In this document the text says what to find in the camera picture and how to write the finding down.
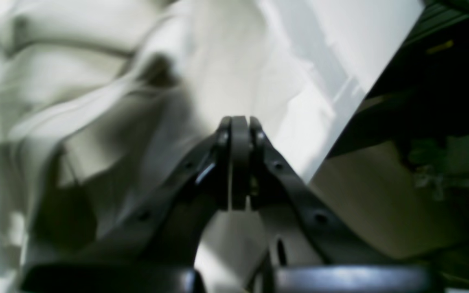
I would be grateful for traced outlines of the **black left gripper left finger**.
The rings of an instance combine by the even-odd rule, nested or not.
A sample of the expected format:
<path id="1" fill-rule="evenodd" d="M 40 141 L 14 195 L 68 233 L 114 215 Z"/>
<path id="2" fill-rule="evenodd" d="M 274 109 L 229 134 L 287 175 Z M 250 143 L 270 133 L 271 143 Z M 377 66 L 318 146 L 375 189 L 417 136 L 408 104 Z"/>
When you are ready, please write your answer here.
<path id="1" fill-rule="evenodd" d="M 200 238 L 227 207 L 232 119 L 195 146 L 118 227 L 67 260 L 28 267 L 26 293 L 204 293 Z"/>

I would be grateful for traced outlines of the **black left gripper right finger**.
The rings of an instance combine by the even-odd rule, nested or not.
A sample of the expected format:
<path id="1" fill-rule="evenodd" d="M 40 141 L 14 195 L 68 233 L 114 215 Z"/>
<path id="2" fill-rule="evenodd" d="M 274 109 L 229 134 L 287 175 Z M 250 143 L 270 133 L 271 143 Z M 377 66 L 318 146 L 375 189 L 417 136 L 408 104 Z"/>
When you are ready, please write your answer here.
<path id="1" fill-rule="evenodd" d="M 232 206 L 260 215 L 268 254 L 254 293 L 441 293 L 430 269 L 404 265 L 361 239 L 311 191 L 255 117 L 233 117 Z"/>

